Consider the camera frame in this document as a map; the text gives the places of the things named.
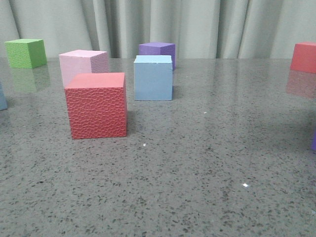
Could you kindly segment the light blue foam cube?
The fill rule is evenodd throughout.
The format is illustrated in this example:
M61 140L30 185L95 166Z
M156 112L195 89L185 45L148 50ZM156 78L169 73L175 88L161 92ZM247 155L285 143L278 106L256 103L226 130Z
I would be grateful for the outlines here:
M170 55L137 55L134 61L134 99L172 100L173 67Z

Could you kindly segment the red textured foam cube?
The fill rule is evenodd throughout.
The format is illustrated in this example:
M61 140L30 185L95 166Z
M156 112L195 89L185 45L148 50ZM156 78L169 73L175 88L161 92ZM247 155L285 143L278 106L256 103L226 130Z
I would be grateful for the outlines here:
M64 88L73 139L127 135L125 73L84 73Z

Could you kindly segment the purple foam cube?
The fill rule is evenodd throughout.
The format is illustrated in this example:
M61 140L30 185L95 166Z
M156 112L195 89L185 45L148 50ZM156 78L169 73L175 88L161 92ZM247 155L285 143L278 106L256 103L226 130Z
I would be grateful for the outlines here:
M139 55L170 55L173 70L176 68L176 44L166 42L149 42L139 44Z

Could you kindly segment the pink foam cube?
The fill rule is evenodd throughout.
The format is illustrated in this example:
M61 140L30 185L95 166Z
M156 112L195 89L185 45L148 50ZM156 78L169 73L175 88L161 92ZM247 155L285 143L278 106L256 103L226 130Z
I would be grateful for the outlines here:
M63 86L80 73L109 72L109 57L106 51L74 50L59 55Z

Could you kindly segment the grey curtain backdrop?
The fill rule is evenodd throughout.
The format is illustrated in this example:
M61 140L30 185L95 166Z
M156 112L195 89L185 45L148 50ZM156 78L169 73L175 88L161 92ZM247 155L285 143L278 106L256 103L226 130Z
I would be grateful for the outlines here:
M170 42L177 57L291 58L316 40L313 0L3 0L0 41L42 39L49 57L75 49L133 58Z

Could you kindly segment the green foam cube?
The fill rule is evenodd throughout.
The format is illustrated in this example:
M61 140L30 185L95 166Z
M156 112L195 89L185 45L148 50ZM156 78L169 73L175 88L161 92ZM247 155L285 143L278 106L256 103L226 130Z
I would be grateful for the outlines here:
M33 69L47 64L42 39L16 39L4 45L11 68Z

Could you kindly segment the red cube at far right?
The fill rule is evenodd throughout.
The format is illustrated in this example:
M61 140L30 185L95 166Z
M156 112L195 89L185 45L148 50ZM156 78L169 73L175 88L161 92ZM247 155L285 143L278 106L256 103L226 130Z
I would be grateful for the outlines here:
M291 70L316 73L316 43L300 42L294 46Z

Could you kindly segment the purple cube at right edge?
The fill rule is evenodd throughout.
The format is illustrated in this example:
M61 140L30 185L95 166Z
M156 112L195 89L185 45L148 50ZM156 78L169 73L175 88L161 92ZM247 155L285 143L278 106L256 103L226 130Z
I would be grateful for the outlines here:
M311 149L312 149L313 151L316 151L316 131L314 132L314 135L313 135L312 144L311 144Z

